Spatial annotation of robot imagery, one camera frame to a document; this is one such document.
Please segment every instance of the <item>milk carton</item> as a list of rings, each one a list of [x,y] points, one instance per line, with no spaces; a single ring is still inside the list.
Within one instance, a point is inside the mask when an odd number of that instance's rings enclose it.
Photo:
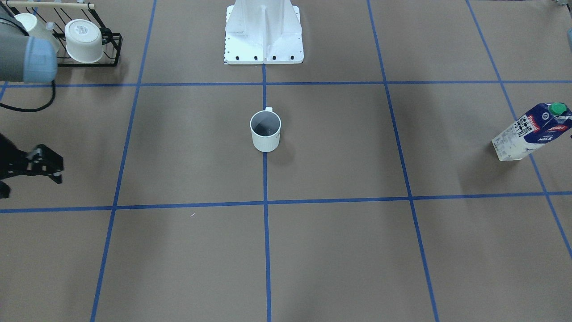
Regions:
[[[493,140],[501,161],[521,160],[572,127],[572,112],[562,103],[540,103]]]

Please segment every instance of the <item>dish rack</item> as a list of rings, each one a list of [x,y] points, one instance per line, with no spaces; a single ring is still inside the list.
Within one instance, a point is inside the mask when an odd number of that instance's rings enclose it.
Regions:
[[[123,37],[120,33],[113,33],[96,12],[96,5],[93,3],[67,3],[55,0],[54,2],[34,2],[34,1],[0,1],[4,4],[12,14],[17,15],[21,12],[18,10],[24,9],[28,13],[36,15],[45,24],[53,23],[52,33],[53,36],[59,41],[61,47],[58,50],[58,66],[61,67],[115,67],[119,62],[121,55],[121,45],[123,44]],[[72,18],[70,11],[75,15],[80,15],[79,18]],[[47,21],[44,17],[51,14],[53,20]],[[87,19],[96,25],[99,25],[102,38],[107,41],[104,43],[104,56],[99,61],[92,64],[84,64],[71,58],[66,51],[66,36],[63,28],[65,25],[74,19]]]

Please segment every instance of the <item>white cup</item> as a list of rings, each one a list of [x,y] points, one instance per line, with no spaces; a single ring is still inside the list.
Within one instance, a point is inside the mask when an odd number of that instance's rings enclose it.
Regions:
[[[56,53],[58,52],[60,47],[59,41],[54,37],[51,30],[48,30],[36,16],[31,13],[21,13],[15,15],[14,18],[24,26],[24,29],[26,29],[30,36],[50,41],[54,51]]]
[[[271,152],[280,143],[282,121],[278,114],[266,107],[251,118],[252,143],[260,152]]]
[[[69,56],[84,64],[91,64],[104,55],[100,29],[91,21],[75,19],[66,24],[66,50]]]

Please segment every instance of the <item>green cap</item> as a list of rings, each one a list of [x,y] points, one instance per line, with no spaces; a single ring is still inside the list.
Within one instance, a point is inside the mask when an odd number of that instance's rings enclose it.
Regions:
[[[548,107],[548,110],[554,116],[561,115],[562,113],[566,112],[567,109],[568,107],[564,103],[552,103],[550,104],[550,107]]]

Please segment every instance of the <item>blue tape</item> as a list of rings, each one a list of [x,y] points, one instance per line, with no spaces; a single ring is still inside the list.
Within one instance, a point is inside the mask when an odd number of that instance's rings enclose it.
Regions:
[[[397,147],[398,147],[398,151],[399,151],[399,159],[401,161],[401,166],[402,166],[402,170],[403,170],[403,178],[405,180],[405,186],[407,189],[407,196],[409,198],[409,204],[411,207],[411,214],[413,216],[413,223],[415,225],[415,233],[417,235],[417,242],[419,244],[419,253],[421,255],[421,260],[423,262],[423,270],[425,272],[425,280],[427,283],[427,290],[429,291],[429,297],[431,300],[431,307],[433,309],[433,317],[435,319],[435,322],[439,322],[439,312],[437,310],[437,303],[435,301],[435,295],[433,293],[433,286],[431,283],[431,275],[429,273],[429,267],[427,265],[427,258],[425,256],[425,249],[423,247],[423,239],[422,239],[422,235],[421,235],[421,230],[419,228],[419,222],[417,220],[415,205],[414,205],[412,194],[411,194],[411,186],[409,183],[409,177],[407,175],[407,167],[405,165],[405,158],[403,156],[403,150],[402,150],[401,142],[399,139],[399,131],[398,131],[398,127],[397,127],[397,122],[395,120],[395,113],[393,110],[393,104],[391,102],[391,94],[390,94],[390,90],[389,90],[389,85],[387,84],[386,71],[385,71],[385,67],[383,65],[382,52],[381,52],[381,49],[379,46],[378,34],[377,34],[376,29],[375,29],[374,15],[373,15],[373,12],[371,9],[370,0],[367,0],[367,6],[368,6],[369,13],[370,13],[371,28],[372,28],[372,31],[374,33],[375,47],[378,51],[379,65],[380,65],[381,70],[382,70],[382,76],[383,76],[383,81],[384,81],[384,86],[385,86],[386,96],[387,96],[387,103],[389,105],[389,110],[390,110],[390,114],[391,114],[391,123],[393,124],[393,127],[394,127],[395,141],[397,142]]]
[[[266,100],[266,65],[262,65],[262,109],[265,109],[267,106]]]
[[[572,191],[551,191],[549,195],[572,195]],[[472,194],[472,195],[427,195],[412,197],[378,197],[378,198],[333,198],[333,199],[286,199],[268,200],[269,205],[303,205],[310,203],[359,203],[359,202],[390,202],[407,200],[444,200],[444,199],[487,199],[487,198],[522,198],[546,195],[544,192],[537,193],[505,193],[505,194]],[[236,202],[200,202],[200,203],[166,203],[153,205],[123,205],[116,206],[116,210],[133,209],[173,209],[173,208],[200,208],[200,207],[237,207],[237,206],[261,206],[264,201],[236,201]],[[113,210],[113,206],[94,207],[55,207],[55,208],[20,208],[0,209],[0,214],[15,213],[57,213],[65,211],[93,211]]]
[[[495,64],[495,62],[494,62],[494,59],[492,58],[492,54],[491,54],[491,52],[490,52],[490,50],[489,50],[489,48],[488,48],[487,42],[486,42],[486,40],[484,39],[484,35],[483,35],[483,32],[481,31],[481,28],[480,28],[480,26],[479,26],[479,22],[477,21],[475,12],[473,11],[473,9],[472,9],[472,7],[471,7],[470,1],[469,1],[469,0],[465,0],[465,2],[467,3],[467,6],[468,6],[468,8],[469,8],[469,11],[471,12],[473,21],[475,22],[475,25],[476,25],[476,28],[477,28],[477,30],[479,31],[479,35],[480,35],[480,38],[481,38],[481,40],[482,40],[482,42],[483,42],[483,45],[484,45],[485,49],[487,50],[488,57],[489,57],[489,59],[490,59],[490,61],[491,61],[492,67],[493,67],[494,70],[495,70],[496,77],[497,77],[498,80],[499,80],[500,86],[501,86],[502,91],[503,91],[503,93],[504,93],[504,95],[505,95],[506,101],[507,101],[507,103],[508,103],[508,105],[509,105],[510,112],[511,112],[511,114],[513,115],[513,118],[516,120],[516,119],[517,119],[517,114],[516,114],[515,111],[514,111],[513,104],[511,103],[510,98],[509,98],[509,94],[508,94],[507,91],[506,91],[504,82],[503,82],[503,80],[502,80],[502,78],[501,78],[501,75],[500,75],[498,69],[496,68],[496,64]],[[570,242],[568,241],[568,238],[566,237],[566,234],[565,234],[564,230],[562,229],[562,225],[561,225],[561,223],[560,223],[560,219],[558,218],[558,214],[556,213],[556,210],[554,209],[554,206],[553,206],[553,204],[552,204],[552,200],[550,199],[550,193],[549,193],[548,190],[546,189],[546,186],[545,186],[545,184],[544,184],[544,180],[542,179],[542,175],[541,175],[540,171],[538,170],[538,166],[537,166],[536,161],[534,160],[534,157],[533,157],[532,155],[530,155],[530,162],[532,163],[533,168],[534,168],[534,172],[536,173],[537,178],[538,178],[538,181],[539,181],[540,185],[542,186],[543,195],[546,197],[546,201],[548,202],[548,205],[549,205],[549,207],[550,207],[550,211],[552,212],[552,215],[553,215],[554,220],[555,220],[555,222],[556,222],[556,224],[557,224],[557,227],[558,227],[558,230],[559,230],[559,232],[560,232],[560,235],[561,235],[561,237],[562,237],[562,239],[563,239],[563,241],[564,241],[564,244],[565,244],[565,246],[566,246],[566,249],[568,250],[568,254],[569,254],[570,258],[572,258],[572,248],[570,247]]]
[[[4,97],[4,93],[6,92],[6,88],[8,88],[8,82],[5,81],[4,84],[2,84],[2,89],[0,90],[0,101],[2,101],[2,98]]]
[[[270,271],[270,227],[268,223],[268,157],[263,153],[263,187],[264,187],[264,249],[266,260],[266,316],[272,322],[272,280]]]
[[[109,244],[110,244],[110,240],[111,240],[111,236],[112,236],[112,231],[113,231],[113,223],[115,220],[115,213],[116,213],[116,209],[117,209],[117,202],[119,200],[119,193],[121,190],[121,181],[123,179],[123,171],[125,168],[125,159],[127,158],[127,152],[129,149],[129,140],[131,137],[131,130],[133,128],[133,119],[135,116],[135,110],[137,107],[137,100],[139,97],[139,90],[141,88],[141,79],[143,78],[143,70],[145,67],[145,60],[147,57],[147,49],[149,48],[149,40],[151,38],[151,31],[153,29],[153,20],[155,17],[155,9],[157,7],[157,0],[153,0],[153,8],[151,9],[151,16],[149,18],[149,27],[147,29],[147,38],[145,40],[145,47],[143,49],[143,57],[141,57],[141,65],[139,68],[139,77],[137,79],[137,87],[135,90],[135,95],[133,98],[133,105],[131,108],[131,115],[129,117],[129,126],[127,129],[127,134],[126,134],[126,138],[125,138],[125,145],[124,145],[124,149],[123,149],[123,155],[121,158],[121,165],[120,165],[120,170],[119,170],[119,175],[117,176],[117,185],[116,185],[116,190],[115,190],[115,196],[113,198],[113,209],[111,211],[111,215],[109,218],[109,226],[108,226],[108,232],[105,238],[105,246],[104,246],[104,253],[103,256],[101,258],[101,267],[100,267],[100,273],[99,273],[99,277],[97,280],[97,287],[96,287],[96,293],[94,296],[94,300],[93,300],[93,307],[92,307],[92,315],[91,315],[91,319],[90,322],[95,322],[96,320],[96,314],[97,314],[97,306],[99,303],[99,298],[100,298],[100,293],[101,293],[101,286],[103,283],[103,277],[104,277],[104,273],[105,273],[105,265],[107,263],[107,255],[109,252]]]
[[[313,81],[263,83],[119,83],[119,84],[58,84],[56,87],[200,87],[200,86],[302,86],[302,85],[408,85],[408,84],[499,84],[498,80],[471,81]],[[572,84],[572,80],[503,80],[504,84]],[[9,84],[7,88],[42,88],[49,84]]]

